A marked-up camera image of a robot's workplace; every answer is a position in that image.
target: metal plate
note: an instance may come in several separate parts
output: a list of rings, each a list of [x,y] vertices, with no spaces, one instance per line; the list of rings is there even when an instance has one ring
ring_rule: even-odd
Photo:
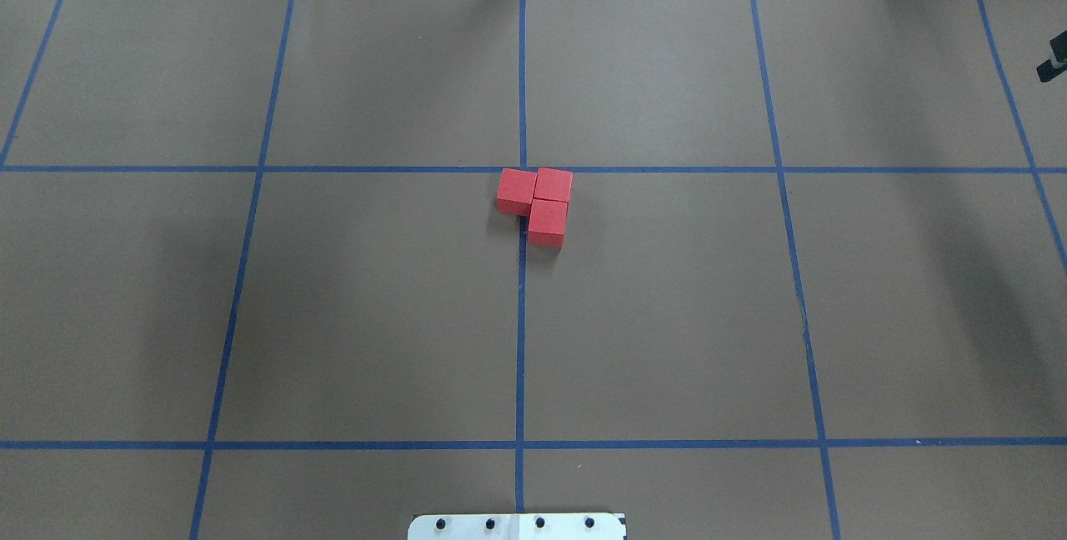
[[[626,517],[614,513],[419,515],[408,527],[408,540],[624,540],[625,537]]]

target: foam block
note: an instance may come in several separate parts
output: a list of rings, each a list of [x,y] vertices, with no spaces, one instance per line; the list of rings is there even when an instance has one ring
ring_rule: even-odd
[[[550,170],[541,168],[537,171],[537,187],[534,189],[534,197],[541,201],[556,201],[558,203],[571,202],[571,181],[574,174],[562,170]]]
[[[530,206],[530,223],[526,232],[529,243],[561,249],[563,235],[567,233],[567,203],[534,198],[534,205]]]
[[[496,209],[503,213],[529,217],[534,203],[537,174],[522,170],[500,172],[500,186],[496,189]]]

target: grid square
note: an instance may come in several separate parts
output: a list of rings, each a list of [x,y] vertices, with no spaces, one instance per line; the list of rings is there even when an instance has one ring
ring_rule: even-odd
[[[0,537],[186,538],[203,452],[0,452]]]
[[[510,450],[222,451],[200,537],[407,538],[425,513],[514,512]]]
[[[1067,277],[1030,176],[789,186],[828,435],[1067,433]]]
[[[519,0],[297,0],[272,164],[517,164]]]
[[[975,0],[759,3],[785,164],[1026,164]]]
[[[0,0],[0,147],[15,116],[26,78],[48,27],[55,0]]]
[[[519,233],[495,191],[268,175],[219,438],[512,440]]]
[[[748,0],[529,0],[527,29],[531,163],[774,164]]]
[[[528,450],[527,511],[625,513],[631,538],[830,537],[818,450]]]
[[[253,176],[0,176],[0,438],[204,440]]]
[[[1067,29],[1067,4],[1062,0],[983,1],[1034,159],[1040,165],[1067,165],[1063,113],[1067,79],[1061,76],[1042,84],[1035,72],[1052,57],[1049,39]]]
[[[64,0],[9,163],[258,159],[287,0]]]
[[[526,438],[813,438],[774,176],[576,176],[530,247]]]
[[[1067,447],[833,450],[849,540],[1056,538],[1067,529]]]

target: red block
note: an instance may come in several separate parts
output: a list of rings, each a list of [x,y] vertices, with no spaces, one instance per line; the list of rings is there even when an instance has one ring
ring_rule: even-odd
[[[550,170],[548,168],[538,169],[534,197],[570,204],[572,179],[574,179],[574,174],[571,172]]]
[[[526,233],[529,243],[561,249],[567,233],[567,203],[534,198]]]
[[[503,213],[528,217],[534,203],[537,174],[522,170],[500,172],[500,186],[496,189],[496,209]]]

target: blue tape line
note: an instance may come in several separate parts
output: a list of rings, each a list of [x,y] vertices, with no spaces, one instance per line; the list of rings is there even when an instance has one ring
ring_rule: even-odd
[[[526,166],[526,0],[519,0],[519,163]]]
[[[444,441],[217,441],[219,450],[514,450],[510,440]],[[525,440],[524,450],[717,450],[753,448],[926,448],[1067,446],[1067,436],[928,436],[749,440]],[[207,442],[114,440],[5,440],[0,450],[205,450]]]
[[[244,225],[244,239],[241,242],[241,258],[237,266],[237,280],[234,283],[234,298],[229,304],[229,321],[226,324],[226,339],[222,346],[222,361],[219,365],[219,377],[216,382],[214,400],[211,404],[211,419],[208,424],[207,447],[204,449],[204,461],[201,466],[201,480],[196,490],[196,503],[193,506],[193,519],[189,528],[189,540],[196,540],[200,535],[200,522],[204,513],[204,498],[207,495],[208,478],[211,474],[211,452],[219,430],[219,414],[222,412],[222,396],[226,388],[226,374],[229,370],[229,356],[234,347],[234,332],[237,329],[237,312],[241,304],[241,292],[244,286],[244,271],[249,264],[249,248],[252,244],[252,232],[256,224],[256,210],[259,208],[259,191],[262,187],[264,168],[267,164],[267,149],[270,147],[270,133],[274,125],[274,106],[277,102],[277,92],[282,84],[282,68],[285,65],[285,49],[289,42],[289,27],[292,23],[292,7],[296,0],[289,0],[285,10],[285,23],[282,25],[282,42],[277,49],[277,62],[274,65],[274,81],[271,84],[270,102],[267,104],[267,121],[264,123],[262,143],[259,145],[259,163],[256,168],[256,179],[252,186],[252,201],[249,203],[249,218]]]
[[[203,450],[206,442],[128,440],[3,440],[0,450]]]
[[[515,512],[525,510],[523,445],[526,442],[526,218],[519,223],[519,301],[515,327]]]
[[[11,173],[254,173],[255,165],[4,165]]]
[[[769,165],[691,165],[691,166],[567,166],[551,165],[576,174],[773,174],[778,170]]]
[[[1028,168],[856,168],[856,166],[783,166],[787,174],[1029,174]]]
[[[501,166],[423,166],[423,165],[267,165],[267,173],[343,173],[343,174],[498,174]]]
[[[52,16],[48,18],[45,27],[45,34],[41,37],[41,45],[37,47],[37,54],[33,58],[30,66],[30,75],[26,77],[26,85],[22,86],[22,95],[18,97],[18,105],[15,107],[15,116],[11,120],[11,127],[7,127],[7,137],[4,138],[3,148],[0,149],[0,166],[7,161],[7,154],[11,153],[12,142],[15,142],[15,133],[18,132],[18,123],[22,120],[22,110],[26,109],[26,101],[30,98],[30,90],[33,81],[37,78],[37,69],[41,61],[45,57],[45,49],[48,48],[48,41],[52,37],[52,30],[55,29],[55,20],[60,17],[60,10],[63,9],[63,0],[55,0],[52,6]]]
[[[789,191],[785,188],[785,172],[782,165],[782,149],[778,141],[778,124],[775,120],[775,104],[770,94],[770,77],[767,74],[767,58],[763,46],[763,31],[760,27],[760,7],[758,0],[749,0],[752,10],[752,28],[755,31],[755,48],[760,58],[760,77],[763,80],[763,99],[767,109],[767,126],[770,129],[770,145],[775,154],[775,166],[778,169],[778,194],[782,203],[782,216],[785,219],[785,239],[790,249],[790,264],[793,267],[793,286],[796,290],[797,303],[800,305],[800,318],[803,323],[803,348],[808,361],[808,384],[811,388],[811,404],[815,414],[815,431],[823,442],[819,457],[823,463],[823,482],[826,488],[826,504],[830,515],[830,530],[834,540],[841,540],[841,523],[838,519],[838,498],[833,490],[833,474],[830,470],[830,451],[826,447],[826,426],[823,422],[823,400],[818,392],[818,376],[815,372],[815,351],[811,346],[811,327],[808,322],[808,303],[805,300],[803,281],[800,277],[800,259],[797,256],[796,237],[793,234],[793,215],[790,210]]]
[[[989,43],[989,52],[993,58],[993,65],[997,66],[997,77],[1000,78],[1001,88],[1004,89],[1004,98],[1012,111],[1012,120],[1015,121],[1015,129],[1019,132],[1019,142],[1022,143],[1022,152],[1026,155],[1026,163],[1030,164],[1030,172],[1034,178],[1034,187],[1037,188],[1037,196],[1041,201],[1041,208],[1045,210],[1045,219],[1049,222],[1049,229],[1052,232],[1052,241],[1060,253],[1060,265],[1064,273],[1067,273],[1067,250],[1064,249],[1063,238],[1060,237],[1060,227],[1056,225],[1056,218],[1052,215],[1052,207],[1049,205],[1049,197],[1045,194],[1045,185],[1041,184],[1041,174],[1037,170],[1037,162],[1034,160],[1034,152],[1030,148],[1030,140],[1026,139],[1026,130],[1022,126],[1022,117],[1019,116],[1019,109],[1015,105],[1015,95],[1012,86],[1007,83],[1004,74],[1004,66],[1001,64],[1000,52],[997,50],[997,42],[993,39],[993,30],[989,25],[989,16],[986,13],[984,0],[977,0],[978,13],[982,16],[982,27],[986,31],[986,42]]]
[[[214,443],[217,450],[511,450],[510,440],[457,441],[252,441]]]
[[[867,438],[827,440],[830,448],[891,448],[938,446],[1067,446],[1062,436],[993,438]]]
[[[818,448],[818,440],[529,440],[529,450],[700,450],[712,448]]]

